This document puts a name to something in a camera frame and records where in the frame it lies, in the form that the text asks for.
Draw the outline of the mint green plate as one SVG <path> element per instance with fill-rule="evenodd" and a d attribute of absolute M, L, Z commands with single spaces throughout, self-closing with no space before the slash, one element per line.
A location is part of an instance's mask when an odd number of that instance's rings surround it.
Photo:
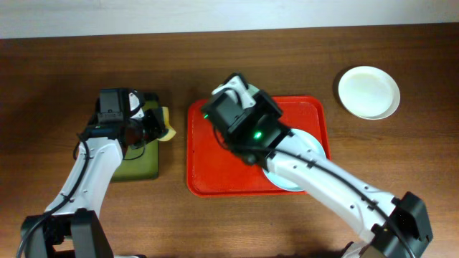
<path fill-rule="evenodd" d="M 252 97 L 256 92 L 259 91 L 257 87 L 249 84 L 248 87 L 245 87 L 241 84 L 235 85 L 220 85 L 212 91 L 212 95 L 216 95 L 218 92 L 228 89 L 230 92 L 233 92 L 235 96 L 242 98 Z"/>

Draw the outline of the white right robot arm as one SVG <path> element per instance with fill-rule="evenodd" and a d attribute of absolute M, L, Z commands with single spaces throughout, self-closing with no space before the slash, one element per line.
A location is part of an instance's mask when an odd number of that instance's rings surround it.
<path fill-rule="evenodd" d="M 433 240 L 424 201 L 367 184 L 320 156 L 280 121 L 283 112 L 263 90 L 231 74 L 212 91 L 204 117 L 225 149 L 249 166 L 298 185 L 344 220 L 360 238 L 343 257 L 421 257 Z"/>

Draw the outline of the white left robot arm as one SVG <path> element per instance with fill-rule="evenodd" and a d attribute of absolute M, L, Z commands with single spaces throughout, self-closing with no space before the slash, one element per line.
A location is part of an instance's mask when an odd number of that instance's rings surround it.
<path fill-rule="evenodd" d="M 95 114 L 78 134 L 75 164 L 55 199 L 21 227 L 17 257 L 113 257 L 99 215 L 113 174 L 126 149 L 143 141 L 145 101 L 129 88 L 100 91 Z"/>

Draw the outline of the cream white plate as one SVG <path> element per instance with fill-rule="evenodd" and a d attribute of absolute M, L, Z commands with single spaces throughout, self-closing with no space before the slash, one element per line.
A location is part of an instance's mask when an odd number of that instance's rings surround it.
<path fill-rule="evenodd" d="M 339 79 L 337 93 L 347 111 L 365 120 L 388 118 L 397 111 L 401 100 L 395 80 L 370 66 L 347 70 Z"/>

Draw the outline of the yellow green scrub sponge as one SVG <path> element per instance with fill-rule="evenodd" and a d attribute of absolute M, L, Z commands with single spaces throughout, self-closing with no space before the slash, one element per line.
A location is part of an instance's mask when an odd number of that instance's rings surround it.
<path fill-rule="evenodd" d="M 160 138 L 158 138 L 158 141 L 165 142 L 171 140 L 176 135 L 176 131 L 172 128 L 170 124 L 169 109 L 167 107 L 161 107 L 161 114 L 163 116 L 163 122 L 166 132 L 163 133 Z"/>

